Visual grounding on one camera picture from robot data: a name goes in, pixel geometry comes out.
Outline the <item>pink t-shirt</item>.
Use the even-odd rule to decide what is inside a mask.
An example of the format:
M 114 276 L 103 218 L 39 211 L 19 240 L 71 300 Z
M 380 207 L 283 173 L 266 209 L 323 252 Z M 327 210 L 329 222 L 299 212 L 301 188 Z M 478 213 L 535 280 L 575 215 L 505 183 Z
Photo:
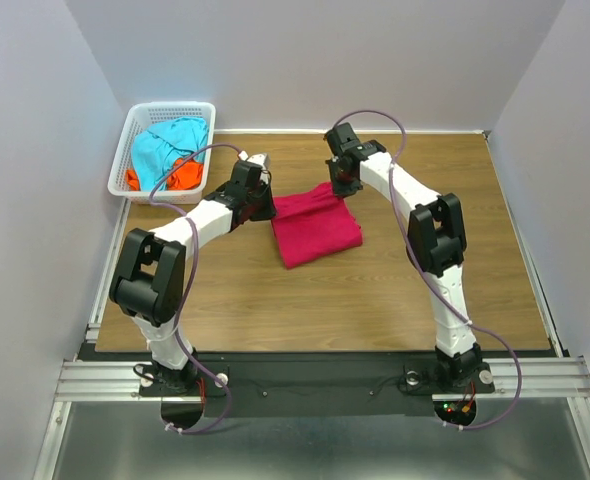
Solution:
M 287 269 L 363 244 L 360 225 L 343 198 L 324 182 L 304 193 L 276 197 L 271 226 Z

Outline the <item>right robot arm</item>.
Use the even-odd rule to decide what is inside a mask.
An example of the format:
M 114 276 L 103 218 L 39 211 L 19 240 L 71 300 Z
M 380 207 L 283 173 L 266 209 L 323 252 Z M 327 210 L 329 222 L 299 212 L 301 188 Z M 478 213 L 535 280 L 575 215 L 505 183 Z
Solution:
M 482 355 L 464 297 L 467 240 L 459 198 L 422 184 L 381 143 L 361 141 L 347 122 L 335 124 L 324 139 L 332 153 L 326 164 L 335 195 L 351 196 L 367 184 L 393 207 L 407 256 L 430 291 L 436 381 L 447 390 L 468 384 Z

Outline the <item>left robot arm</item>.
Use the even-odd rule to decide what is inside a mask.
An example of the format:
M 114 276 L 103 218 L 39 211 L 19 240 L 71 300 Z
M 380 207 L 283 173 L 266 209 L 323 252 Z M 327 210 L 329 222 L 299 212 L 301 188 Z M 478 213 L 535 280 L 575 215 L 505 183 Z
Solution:
M 230 179 L 188 213 L 153 230 L 127 233 L 109 288 L 109 300 L 130 317 L 146 339 L 152 366 L 140 378 L 160 383 L 177 394 L 190 392 L 198 368 L 190 360 L 195 349 L 179 333 L 179 317 L 196 267 L 199 249 L 247 221 L 276 215 L 269 156 L 255 154 L 237 161 Z

